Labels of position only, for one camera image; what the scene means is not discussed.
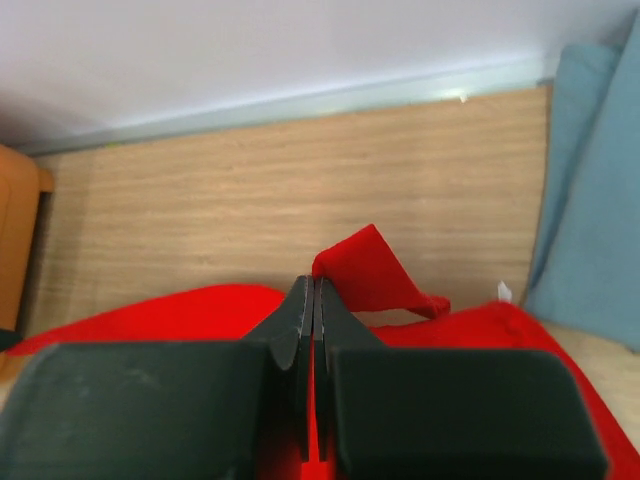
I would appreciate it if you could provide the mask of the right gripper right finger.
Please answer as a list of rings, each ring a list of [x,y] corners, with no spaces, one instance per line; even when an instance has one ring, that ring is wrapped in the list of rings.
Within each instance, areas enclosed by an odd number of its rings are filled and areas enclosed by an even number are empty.
[[[333,479],[603,479],[574,376],[531,349],[395,348],[315,286],[315,415]]]

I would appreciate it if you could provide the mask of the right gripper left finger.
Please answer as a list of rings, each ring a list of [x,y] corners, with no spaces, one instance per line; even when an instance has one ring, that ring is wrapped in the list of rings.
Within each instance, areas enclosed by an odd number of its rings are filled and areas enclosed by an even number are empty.
[[[313,281],[236,341],[51,346],[1,413],[5,479],[296,479]]]

